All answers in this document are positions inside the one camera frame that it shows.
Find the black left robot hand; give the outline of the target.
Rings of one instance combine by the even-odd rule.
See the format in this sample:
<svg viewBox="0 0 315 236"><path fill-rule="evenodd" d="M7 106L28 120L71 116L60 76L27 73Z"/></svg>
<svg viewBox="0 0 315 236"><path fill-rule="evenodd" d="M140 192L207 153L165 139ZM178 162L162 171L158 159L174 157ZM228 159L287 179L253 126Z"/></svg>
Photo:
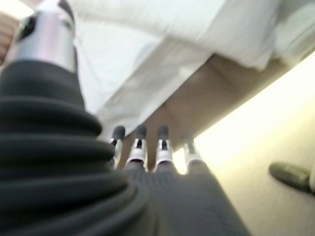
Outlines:
<svg viewBox="0 0 315 236"><path fill-rule="evenodd" d="M23 20L0 75L0 233L3 236L248 236L206 163L172 158L153 172L114 146L85 109L64 0Z"/></svg>

